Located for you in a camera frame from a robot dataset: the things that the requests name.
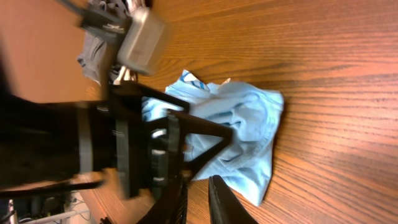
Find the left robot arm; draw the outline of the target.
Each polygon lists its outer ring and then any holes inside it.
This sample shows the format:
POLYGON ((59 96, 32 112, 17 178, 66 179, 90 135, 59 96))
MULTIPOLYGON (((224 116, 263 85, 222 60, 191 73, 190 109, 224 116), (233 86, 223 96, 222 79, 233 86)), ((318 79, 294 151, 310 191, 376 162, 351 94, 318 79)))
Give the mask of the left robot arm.
POLYGON ((132 81, 105 100, 33 103, 1 95, 1 197, 97 188, 77 174, 115 168, 122 196, 190 181, 233 130, 190 114, 190 104, 132 81))

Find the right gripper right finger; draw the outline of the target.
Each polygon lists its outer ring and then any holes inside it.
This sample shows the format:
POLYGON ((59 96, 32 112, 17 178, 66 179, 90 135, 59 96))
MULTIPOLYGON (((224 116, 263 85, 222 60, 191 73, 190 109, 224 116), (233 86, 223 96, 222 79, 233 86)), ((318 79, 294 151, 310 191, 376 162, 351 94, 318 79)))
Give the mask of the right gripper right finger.
POLYGON ((211 224, 258 224, 219 175, 209 177, 211 224))

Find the light blue printed t-shirt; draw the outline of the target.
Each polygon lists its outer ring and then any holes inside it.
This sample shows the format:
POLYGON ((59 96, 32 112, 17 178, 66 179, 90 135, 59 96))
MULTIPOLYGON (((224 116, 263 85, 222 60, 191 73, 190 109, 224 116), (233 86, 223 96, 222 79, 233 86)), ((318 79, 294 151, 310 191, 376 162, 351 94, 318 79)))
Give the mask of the light blue printed t-shirt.
POLYGON ((188 70, 165 93, 190 104, 190 114, 233 130, 232 143, 207 163, 194 180, 220 175, 225 183, 260 206, 272 176, 272 147, 284 109, 280 92, 245 82, 203 83, 188 70))

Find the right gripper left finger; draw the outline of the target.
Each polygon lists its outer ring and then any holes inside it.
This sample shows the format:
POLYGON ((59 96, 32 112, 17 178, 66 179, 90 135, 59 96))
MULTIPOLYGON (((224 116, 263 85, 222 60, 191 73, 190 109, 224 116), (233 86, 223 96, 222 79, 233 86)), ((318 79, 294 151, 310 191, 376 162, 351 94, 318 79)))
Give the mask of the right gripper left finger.
POLYGON ((182 175, 172 180, 153 178, 156 202, 137 224, 186 224, 188 179, 182 175))

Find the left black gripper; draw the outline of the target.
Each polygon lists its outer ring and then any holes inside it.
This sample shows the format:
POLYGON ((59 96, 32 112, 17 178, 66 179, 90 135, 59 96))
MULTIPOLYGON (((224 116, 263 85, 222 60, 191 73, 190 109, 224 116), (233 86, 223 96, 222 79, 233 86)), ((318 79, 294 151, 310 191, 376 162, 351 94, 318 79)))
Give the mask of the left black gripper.
MULTIPOLYGON (((167 95, 148 86, 123 82, 108 89, 108 105, 115 118, 117 168, 122 189, 122 197, 130 199, 139 195, 140 189, 151 187, 152 168, 148 143, 150 138, 149 124, 142 119, 144 98, 155 98, 175 106, 184 112, 190 111, 190 104, 176 97, 167 95)), ((176 149, 178 174, 192 180, 233 138, 233 130, 211 121, 185 114, 181 111, 168 110, 169 148, 176 149), (188 134, 216 136, 221 141, 195 159, 184 161, 184 148, 188 134)))

